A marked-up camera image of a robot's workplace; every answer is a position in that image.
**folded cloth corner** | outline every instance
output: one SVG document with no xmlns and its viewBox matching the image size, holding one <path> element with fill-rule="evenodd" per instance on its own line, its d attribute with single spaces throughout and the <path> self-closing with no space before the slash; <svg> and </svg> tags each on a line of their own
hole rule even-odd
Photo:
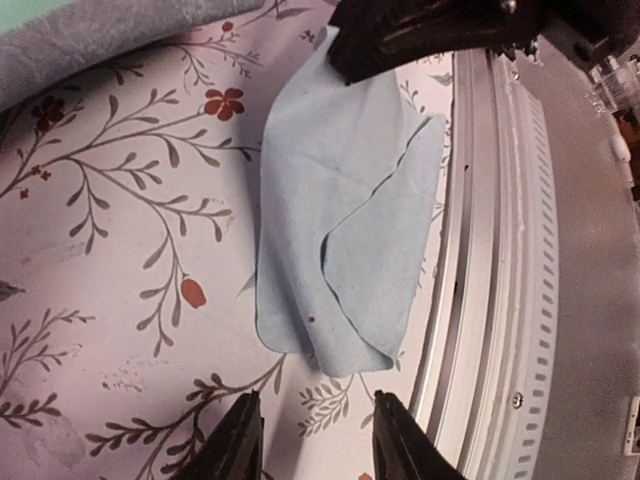
<svg viewBox="0 0 640 480">
<path fill-rule="evenodd" d="M 395 72 L 345 86 L 324 41 L 274 102 L 261 156 L 257 331 L 333 377 L 389 369 L 426 248 L 445 118 Z"/>
</svg>

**tablecloth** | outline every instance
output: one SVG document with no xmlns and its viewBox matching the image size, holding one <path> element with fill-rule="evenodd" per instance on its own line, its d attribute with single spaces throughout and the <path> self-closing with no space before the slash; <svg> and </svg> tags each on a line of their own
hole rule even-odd
<svg viewBox="0 0 640 480">
<path fill-rule="evenodd" d="M 168 478 L 251 390 L 267 480 L 373 476 L 372 393 L 408 402 L 420 360 L 450 142 L 396 368 L 333 379 L 266 349 L 262 130 L 332 9 L 268 2 L 0 115 L 3 479 Z M 398 70 L 424 114 L 449 115 L 452 81 L 450 55 Z"/>
</svg>

